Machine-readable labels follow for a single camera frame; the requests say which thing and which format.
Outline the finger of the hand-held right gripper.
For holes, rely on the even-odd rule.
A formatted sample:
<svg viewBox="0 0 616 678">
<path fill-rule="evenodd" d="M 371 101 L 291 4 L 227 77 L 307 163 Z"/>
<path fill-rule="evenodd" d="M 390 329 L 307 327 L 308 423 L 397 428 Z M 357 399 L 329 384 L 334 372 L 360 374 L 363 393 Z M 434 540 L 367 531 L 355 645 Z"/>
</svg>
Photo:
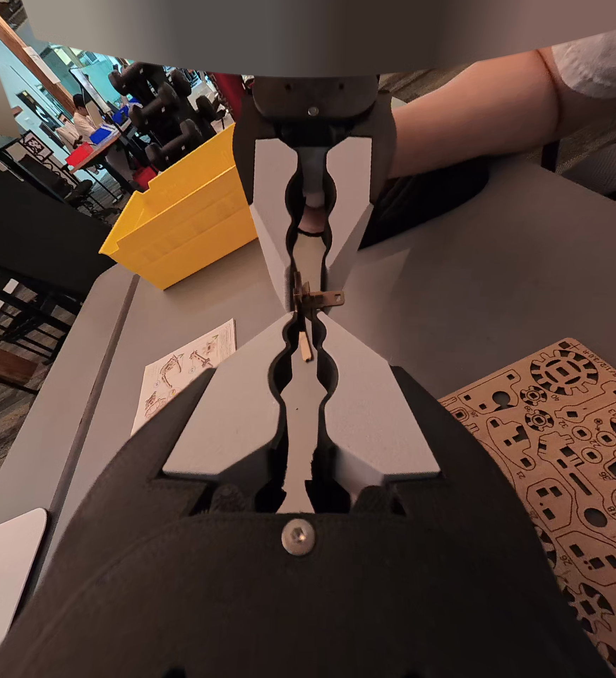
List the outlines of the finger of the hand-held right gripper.
<svg viewBox="0 0 616 678">
<path fill-rule="evenodd" d="M 298 230 L 287 205 L 287 191 L 298 172 L 298 154 L 277 138 L 257 140 L 254 150 L 250 211 L 273 288 L 282 307 L 292 310 L 292 262 Z"/>
<path fill-rule="evenodd" d="M 349 137 L 326 155 L 326 172 L 334 183 L 335 201 L 328 215 L 330 245 L 324 257 L 322 286 L 341 290 L 350 274 L 369 223 L 371 138 Z"/>
</svg>

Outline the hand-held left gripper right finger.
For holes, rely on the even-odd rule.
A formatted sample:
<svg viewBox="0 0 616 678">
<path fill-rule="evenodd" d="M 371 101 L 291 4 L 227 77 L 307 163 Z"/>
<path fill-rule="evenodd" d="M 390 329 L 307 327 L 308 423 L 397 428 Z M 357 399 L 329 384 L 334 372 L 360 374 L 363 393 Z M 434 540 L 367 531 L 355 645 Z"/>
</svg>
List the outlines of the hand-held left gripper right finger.
<svg viewBox="0 0 616 678">
<path fill-rule="evenodd" d="M 323 408 L 335 447 L 334 479 L 346 490 L 429 479 L 440 468 L 387 360 L 324 312 L 321 348 L 336 385 Z"/>
</svg>

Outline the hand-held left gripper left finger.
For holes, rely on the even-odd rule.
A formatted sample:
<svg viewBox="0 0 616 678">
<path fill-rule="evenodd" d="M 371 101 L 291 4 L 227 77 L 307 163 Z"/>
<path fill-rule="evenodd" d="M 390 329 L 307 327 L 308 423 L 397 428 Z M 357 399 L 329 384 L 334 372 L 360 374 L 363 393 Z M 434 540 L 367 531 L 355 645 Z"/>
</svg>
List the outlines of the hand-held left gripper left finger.
<svg viewBox="0 0 616 678">
<path fill-rule="evenodd" d="M 287 469 L 286 404 L 298 316 L 286 313 L 216 368 L 163 472 L 234 485 L 255 506 L 280 506 Z"/>
</svg>

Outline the small wooden crossbar part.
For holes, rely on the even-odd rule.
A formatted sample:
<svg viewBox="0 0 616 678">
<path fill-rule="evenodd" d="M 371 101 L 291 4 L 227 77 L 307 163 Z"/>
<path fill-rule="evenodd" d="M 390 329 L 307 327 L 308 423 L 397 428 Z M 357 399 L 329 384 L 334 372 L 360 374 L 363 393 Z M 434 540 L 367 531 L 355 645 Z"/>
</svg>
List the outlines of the small wooden crossbar part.
<svg viewBox="0 0 616 678">
<path fill-rule="evenodd" d="M 298 316 L 300 332 L 307 333 L 306 322 L 311 320 L 311 288 L 308 281 L 303 281 L 302 274 L 296 270 L 293 272 L 293 301 L 294 309 Z"/>
</svg>

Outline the laser-cut plywood parts sheet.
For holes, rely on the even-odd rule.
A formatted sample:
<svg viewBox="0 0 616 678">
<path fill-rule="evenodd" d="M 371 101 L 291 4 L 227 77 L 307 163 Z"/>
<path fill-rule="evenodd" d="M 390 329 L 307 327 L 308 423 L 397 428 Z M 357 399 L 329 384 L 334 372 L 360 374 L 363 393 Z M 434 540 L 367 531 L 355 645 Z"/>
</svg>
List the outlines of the laser-cut plywood parts sheet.
<svg viewBox="0 0 616 678">
<path fill-rule="evenodd" d="M 616 676 L 616 369 L 568 337 L 439 402 L 514 487 Z"/>
</svg>

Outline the person's right forearm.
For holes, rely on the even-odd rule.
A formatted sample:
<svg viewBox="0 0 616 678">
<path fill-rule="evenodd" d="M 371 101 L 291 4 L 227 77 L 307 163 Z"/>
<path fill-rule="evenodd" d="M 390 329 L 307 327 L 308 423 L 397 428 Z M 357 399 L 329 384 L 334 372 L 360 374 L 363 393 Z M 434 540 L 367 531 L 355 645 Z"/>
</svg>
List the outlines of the person's right forearm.
<svg viewBox="0 0 616 678">
<path fill-rule="evenodd" d="M 389 178 L 476 157 L 520 153 L 561 137 L 563 96 L 551 47 L 470 65 L 393 110 Z"/>
</svg>

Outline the person's right hand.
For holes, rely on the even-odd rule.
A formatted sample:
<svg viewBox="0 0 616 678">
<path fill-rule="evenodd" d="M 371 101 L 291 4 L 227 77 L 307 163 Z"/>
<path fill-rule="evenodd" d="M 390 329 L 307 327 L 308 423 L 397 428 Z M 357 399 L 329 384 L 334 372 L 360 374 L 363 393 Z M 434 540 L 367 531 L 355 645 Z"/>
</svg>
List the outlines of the person's right hand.
<svg viewBox="0 0 616 678">
<path fill-rule="evenodd" d="M 323 206 L 305 205 L 298 230 L 309 237 L 320 237 L 327 224 L 327 214 Z"/>
</svg>

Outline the assembly instruction booklet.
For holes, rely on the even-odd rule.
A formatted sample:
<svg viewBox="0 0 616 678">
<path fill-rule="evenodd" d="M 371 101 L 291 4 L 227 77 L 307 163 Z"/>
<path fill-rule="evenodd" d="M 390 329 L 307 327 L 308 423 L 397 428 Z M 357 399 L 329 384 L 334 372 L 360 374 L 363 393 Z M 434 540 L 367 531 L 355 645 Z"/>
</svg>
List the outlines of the assembly instruction booklet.
<svg viewBox="0 0 616 678">
<path fill-rule="evenodd" d="M 235 319 L 147 365 L 131 435 L 190 385 L 203 371 L 217 368 L 237 349 Z"/>
</svg>

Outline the black quilted cushion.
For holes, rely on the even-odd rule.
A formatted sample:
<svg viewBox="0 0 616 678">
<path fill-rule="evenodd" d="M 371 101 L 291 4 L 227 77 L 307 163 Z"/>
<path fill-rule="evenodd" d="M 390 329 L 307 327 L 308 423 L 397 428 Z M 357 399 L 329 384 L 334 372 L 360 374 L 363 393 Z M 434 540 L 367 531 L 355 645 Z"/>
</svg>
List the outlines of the black quilted cushion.
<svg viewBox="0 0 616 678">
<path fill-rule="evenodd" d="M 459 208 L 488 184 L 490 162 L 477 157 L 389 180 L 376 200 L 359 249 L 371 247 Z"/>
</svg>

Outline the stacked yellow plastic bins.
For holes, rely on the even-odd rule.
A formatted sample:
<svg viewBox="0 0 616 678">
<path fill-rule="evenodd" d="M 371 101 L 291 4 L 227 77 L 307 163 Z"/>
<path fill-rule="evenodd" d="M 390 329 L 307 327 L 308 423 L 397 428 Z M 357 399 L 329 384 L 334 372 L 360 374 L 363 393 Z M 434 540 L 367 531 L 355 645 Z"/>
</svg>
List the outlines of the stacked yellow plastic bins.
<svg viewBox="0 0 616 678">
<path fill-rule="evenodd" d="M 165 290 L 257 239 L 229 125 L 134 193 L 100 254 Z"/>
</svg>

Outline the black dumbbell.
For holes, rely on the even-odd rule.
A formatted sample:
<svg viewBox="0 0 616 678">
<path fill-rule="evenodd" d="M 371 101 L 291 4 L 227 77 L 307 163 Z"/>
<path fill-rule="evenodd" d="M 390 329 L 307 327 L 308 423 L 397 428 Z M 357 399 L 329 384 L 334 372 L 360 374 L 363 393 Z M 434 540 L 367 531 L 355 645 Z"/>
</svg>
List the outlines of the black dumbbell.
<svg viewBox="0 0 616 678">
<path fill-rule="evenodd" d="M 179 126 L 180 134 L 177 137 L 168 141 L 163 146 L 152 142 L 145 149 L 150 164 L 159 172 L 165 171 L 205 141 L 201 131 L 192 119 L 181 121 Z"/>
<path fill-rule="evenodd" d="M 191 106 L 188 98 L 191 94 L 192 87 L 187 80 L 163 82 L 151 102 L 130 108 L 129 119 L 138 130 L 165 130 L 189 119 Z"/>
<path fill-rule="evenodd" d="M 108 79 L 122 96 L 133 96 L 139 100 L 149 98 L 153 96 L 149 82 L 152 66 L 150 63 L 134 62 L 122 70 L 113 69 L 108 74 Z"/>
</svg>

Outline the blue plastic bins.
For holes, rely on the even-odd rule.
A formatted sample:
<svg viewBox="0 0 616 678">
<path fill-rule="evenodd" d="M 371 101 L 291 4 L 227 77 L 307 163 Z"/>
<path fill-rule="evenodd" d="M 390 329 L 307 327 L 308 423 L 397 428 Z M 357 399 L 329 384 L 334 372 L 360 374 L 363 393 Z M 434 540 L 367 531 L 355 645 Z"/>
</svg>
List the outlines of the blue plastic bins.
<svg viewBox="0 0 616 678">
<path fill-rule="evenodd" d="M 126 133 L 132 125 L 128 117 L 128 106 L 123 106 L 114 113 L 101 114 L 95 109 L 89 110 L 89 113 L 96 127 L 96 131 L 90 135 L 90 140 L 96 146 Z"/>
</svg>

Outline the black white fiducial marker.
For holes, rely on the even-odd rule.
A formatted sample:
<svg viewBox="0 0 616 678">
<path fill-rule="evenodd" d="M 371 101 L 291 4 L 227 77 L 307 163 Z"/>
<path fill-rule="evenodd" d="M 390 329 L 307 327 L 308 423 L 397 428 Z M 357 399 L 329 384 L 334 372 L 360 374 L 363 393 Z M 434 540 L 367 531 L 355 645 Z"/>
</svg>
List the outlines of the black white fiducial marker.
<svg viewBox="0 0 616 678">
<path fill-rule="evenodd" d="M 26 131 L 20 139 L 21 145 L 27 153 L 35 157 L 38 161 L 44 162 L 53 156 L 53 151 L 32 131 Z"/>
</svg>

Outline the black fabric chair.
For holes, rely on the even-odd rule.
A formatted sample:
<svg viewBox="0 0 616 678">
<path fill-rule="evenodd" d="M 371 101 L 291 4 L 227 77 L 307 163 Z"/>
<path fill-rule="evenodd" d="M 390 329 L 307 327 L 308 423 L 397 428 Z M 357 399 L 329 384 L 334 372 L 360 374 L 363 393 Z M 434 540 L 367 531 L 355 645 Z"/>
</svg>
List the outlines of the black fabric chair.
<svg viewBox="0 0 616 678">
<path fill-rule="evenodd" d="M 0 269 L 84 299 L 115 262 L 100 253 L 109 229 L 0 171 Z"/>
</svg>

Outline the white shirt sleeve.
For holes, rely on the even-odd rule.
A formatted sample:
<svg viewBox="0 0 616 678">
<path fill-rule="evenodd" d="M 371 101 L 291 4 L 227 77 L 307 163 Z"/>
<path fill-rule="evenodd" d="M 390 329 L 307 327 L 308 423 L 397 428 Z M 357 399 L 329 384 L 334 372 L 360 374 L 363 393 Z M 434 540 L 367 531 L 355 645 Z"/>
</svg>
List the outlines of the white shirt sleeve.
<svg viewBox="0 0 616 678">
<path fill-rule="evenodd" d="M 616 99 L 616 30 L 551 47 L 565 85 L 578 94 Z"/>
</svg>

